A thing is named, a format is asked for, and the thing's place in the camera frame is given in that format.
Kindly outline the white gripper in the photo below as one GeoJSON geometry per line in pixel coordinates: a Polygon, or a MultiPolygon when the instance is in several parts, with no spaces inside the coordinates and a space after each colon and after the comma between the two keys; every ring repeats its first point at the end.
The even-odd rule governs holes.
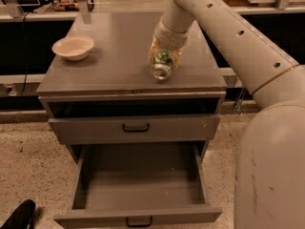
{"type": "Polygon", "coordinates": [[[155,27],[152,37],[152,44],[148,54],[151,64],[158,62],[161,58],[160,53],[163,49],[171,51],[173,69],[176,70],[180,64],[183,47],[188,41],[190,34],[190,20],[170,20],[164,17],[160,19],[155,27]]]}

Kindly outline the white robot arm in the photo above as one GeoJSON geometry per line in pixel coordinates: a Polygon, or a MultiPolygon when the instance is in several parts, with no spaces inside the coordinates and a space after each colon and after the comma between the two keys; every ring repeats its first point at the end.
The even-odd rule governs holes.
{"type": "Polygon", "coordinates": [[[181,52],[198,23],[253,96],[240,138],[234,229],[305,229],[305,68],[222,0],[169,0],[152,52],[181,52]]]}

